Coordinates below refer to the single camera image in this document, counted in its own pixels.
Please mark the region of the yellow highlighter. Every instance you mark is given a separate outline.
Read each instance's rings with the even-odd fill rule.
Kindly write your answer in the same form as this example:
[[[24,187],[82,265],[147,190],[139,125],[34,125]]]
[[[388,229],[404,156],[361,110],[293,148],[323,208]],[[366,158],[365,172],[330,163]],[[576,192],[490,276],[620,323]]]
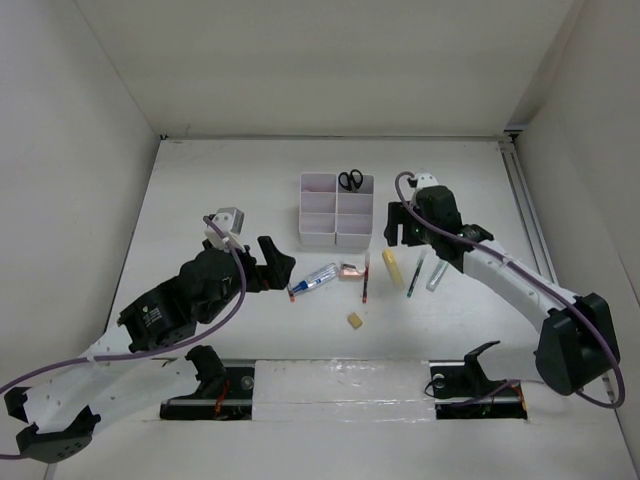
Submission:
[[[392,284],[396,289],[403,290],[404,280],[402,278],[402,274],[400,272],[400,268],[393,251],[390,248],[386,248],[383,250],[381,256],[392,281]]]

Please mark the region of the black handled scissors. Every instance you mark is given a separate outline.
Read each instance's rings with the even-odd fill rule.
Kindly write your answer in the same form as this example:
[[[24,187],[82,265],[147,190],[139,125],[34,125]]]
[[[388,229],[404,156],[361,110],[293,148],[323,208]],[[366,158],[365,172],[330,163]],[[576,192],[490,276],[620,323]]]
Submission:
[[[351,169],[340,172],[337,180],[341,189],[347,192],[357,192],[364,183],[364,176],[359,169]]]

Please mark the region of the purple highlighter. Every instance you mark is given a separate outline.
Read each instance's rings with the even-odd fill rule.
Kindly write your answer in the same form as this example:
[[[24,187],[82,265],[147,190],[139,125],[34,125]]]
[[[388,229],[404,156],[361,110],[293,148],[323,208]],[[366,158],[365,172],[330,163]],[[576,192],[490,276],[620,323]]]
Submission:
[[[333,193],[334,189],[325,185],[307,185],[302,191],[308,193]]]

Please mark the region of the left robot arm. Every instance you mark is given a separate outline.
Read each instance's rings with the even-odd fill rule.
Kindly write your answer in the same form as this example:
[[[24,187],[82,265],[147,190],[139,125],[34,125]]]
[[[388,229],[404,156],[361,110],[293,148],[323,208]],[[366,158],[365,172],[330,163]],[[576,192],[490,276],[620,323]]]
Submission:
[[[272,239],[258,243],[265,264],[229,237],[210,241],[177,275],[139,296],[86,352],[2,387],[9,416],[25,423],[9,460],[45,464],[86,448],[112,423],[167,400],[205,400],[215,417],[241,376],[204,339],[227,324],[249,293],[283,290],[296,265]]]

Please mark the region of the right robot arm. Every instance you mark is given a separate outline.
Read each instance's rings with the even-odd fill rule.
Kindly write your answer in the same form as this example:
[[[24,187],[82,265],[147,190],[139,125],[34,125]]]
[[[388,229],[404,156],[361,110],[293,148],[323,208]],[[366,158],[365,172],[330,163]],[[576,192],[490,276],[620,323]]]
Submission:
[[[607,301],[596,293],[580,296],[514,259],[494,235],[463,222],[453,192],[409,176],[413,188],[389,203],[384,237],[388,246],[428,245],[459,273],[482,283],[523,315],[539,334],[534,352],[541,380],[556,393],[582,395],[586,385],[612,373],[620,406],[626,385]]]

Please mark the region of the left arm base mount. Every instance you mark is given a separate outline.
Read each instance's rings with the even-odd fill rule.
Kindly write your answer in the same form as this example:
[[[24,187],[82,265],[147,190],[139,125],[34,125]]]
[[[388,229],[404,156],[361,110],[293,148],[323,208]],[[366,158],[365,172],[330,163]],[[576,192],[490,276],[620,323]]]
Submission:
[[[186,356],[197,371],[194,393],[164,401],[159,417],[167,421],[248,421],[252,419],[255,362],[223,361],[211,346]]]

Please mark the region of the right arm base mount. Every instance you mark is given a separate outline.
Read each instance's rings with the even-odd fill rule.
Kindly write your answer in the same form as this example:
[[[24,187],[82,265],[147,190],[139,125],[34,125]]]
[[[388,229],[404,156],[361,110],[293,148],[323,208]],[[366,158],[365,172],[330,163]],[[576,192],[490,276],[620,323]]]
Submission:
[[[499,340],[486,342],[461,360],[431,360],[424,394],[434,400],[437,420],[527,420],[521,383],[490,380],[478,360]]]

